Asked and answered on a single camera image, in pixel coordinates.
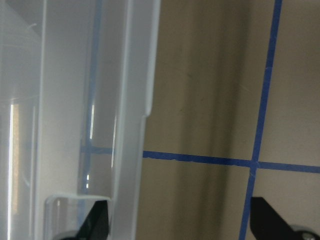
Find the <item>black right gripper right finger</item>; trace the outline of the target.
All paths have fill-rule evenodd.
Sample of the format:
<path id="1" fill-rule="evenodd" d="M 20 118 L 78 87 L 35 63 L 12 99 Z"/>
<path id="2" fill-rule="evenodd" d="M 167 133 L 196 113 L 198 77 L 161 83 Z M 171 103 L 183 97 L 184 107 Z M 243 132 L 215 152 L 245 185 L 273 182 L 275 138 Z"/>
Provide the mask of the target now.
<path id="1" fill-rule="evenodd" d="M 250 200 L 249 226 L 256 240 L 300 239 L 263 197 L 252 197 Z"/>

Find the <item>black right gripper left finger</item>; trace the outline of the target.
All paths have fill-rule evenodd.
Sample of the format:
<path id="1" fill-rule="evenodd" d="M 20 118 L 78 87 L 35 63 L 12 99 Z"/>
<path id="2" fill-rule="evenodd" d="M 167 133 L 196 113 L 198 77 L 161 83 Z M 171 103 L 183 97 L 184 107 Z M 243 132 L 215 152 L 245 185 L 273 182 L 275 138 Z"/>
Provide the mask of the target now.
<path id="1" fill-rule="evenodd" d="M 106 240 L 109 235 L 108 201 L 94 203 L 79 231 L 76 240 Z"/>

